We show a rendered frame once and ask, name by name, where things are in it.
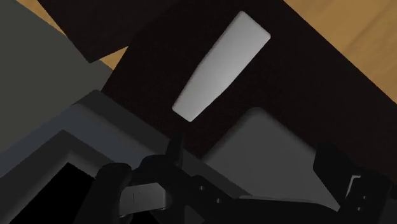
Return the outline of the grey open cabinet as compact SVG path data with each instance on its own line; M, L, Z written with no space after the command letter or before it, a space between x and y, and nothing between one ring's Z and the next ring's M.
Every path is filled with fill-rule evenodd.
M89 62L128 44L133 45L119 70L143 72L140 57L155 32L182 24L188 40L182 54L159 49L155 72L164 60L176 60L186 74L204 56L216 37L241 8L239 0L40 0L71 36ZM0 153L0 224L17 214L66 164L94 175L108 162L140 163L150 151L161 150L169 124L132 111L121 98L136 83L111 76L103 92L93 91L52 118L10 149Z

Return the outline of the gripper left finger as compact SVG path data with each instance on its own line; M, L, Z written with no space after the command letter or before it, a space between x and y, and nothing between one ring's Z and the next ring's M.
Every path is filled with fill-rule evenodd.
M189 176L181 168L182 136L171 139L163 155L145 157L137 169L128 164L109 163L96 174L74 224L131 224L134 214L122 213L122 193L130 186L158 183L171 195L171 204L163 214L172 224L183 222L185 207L190 206L204 219L203 224L239 224L241 210L238 201L222 193L210 196L219 188L205 182L201 176Z

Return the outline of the dark grey flat rounded slab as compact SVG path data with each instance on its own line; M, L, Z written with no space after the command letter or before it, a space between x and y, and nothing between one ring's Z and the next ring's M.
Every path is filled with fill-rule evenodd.
M262 109L250 109L210 150L207 165L252 199L339 204L313 171L315 150Z

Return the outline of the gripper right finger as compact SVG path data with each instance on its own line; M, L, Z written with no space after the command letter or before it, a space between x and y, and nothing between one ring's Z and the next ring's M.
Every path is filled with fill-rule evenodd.
M313 170L338 203L340 224L379 224L395 185L387 176L359 166L329 142L318 144Z

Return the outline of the dark brown table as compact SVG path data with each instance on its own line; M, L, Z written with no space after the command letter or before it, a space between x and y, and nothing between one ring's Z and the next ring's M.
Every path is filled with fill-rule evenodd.
M194 121L172 105L228 24L246 12L270 33L236 80ZM310 146L333 143L397 183L397 104L283 0L181 0L136 34L102 92L198 158L252 108Z

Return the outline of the white flat remote control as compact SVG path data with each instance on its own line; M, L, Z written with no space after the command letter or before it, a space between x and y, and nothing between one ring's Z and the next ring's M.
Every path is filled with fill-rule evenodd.
M240 11L208 51L172 106L192 122L238 77L271 39L246 12Z

